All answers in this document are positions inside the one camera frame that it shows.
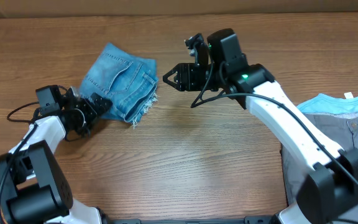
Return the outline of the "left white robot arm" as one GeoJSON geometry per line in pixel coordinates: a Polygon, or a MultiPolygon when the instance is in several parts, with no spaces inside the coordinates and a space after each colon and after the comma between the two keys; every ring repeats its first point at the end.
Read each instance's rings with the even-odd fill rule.
{"type": "Polygon", "coordinates": [[[54,152],[74,131],[80,139],[112,107],[97,93],[83,98],[73,87],[35,91],[39,107],[18,145],[0,155],[0,223],[110,223],[98,207],[74,199],[54,152]]]}

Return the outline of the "light blue denim jeans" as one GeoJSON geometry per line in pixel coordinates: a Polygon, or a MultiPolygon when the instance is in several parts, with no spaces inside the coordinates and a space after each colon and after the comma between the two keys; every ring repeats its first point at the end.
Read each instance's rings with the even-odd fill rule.
{"type": "Polygon", "coordinates": [[[136,57],[108,43],[81,82],[80,94],[90,99],[97,93],[111,100],[112,107],[102,118],[135,127],[158,100],[157,84],[156,60],[136,57]]]}

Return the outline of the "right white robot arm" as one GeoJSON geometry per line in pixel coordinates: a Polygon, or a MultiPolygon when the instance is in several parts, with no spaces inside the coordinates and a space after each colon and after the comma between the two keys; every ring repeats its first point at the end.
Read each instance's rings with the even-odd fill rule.
{"type": "Polygon", "coordinates": [[[293,156],[303,173],[295,202],[274,215],[251,216],[245,223],[331,223],[358,205],[358,149],[345,150],[328,138],[291,102],[261,64],[249,64],[236,33],[228,28],[185,40],[193,63],[179,63],[163,76],[178,91],[230,98],[263,122],[293,156]]]}

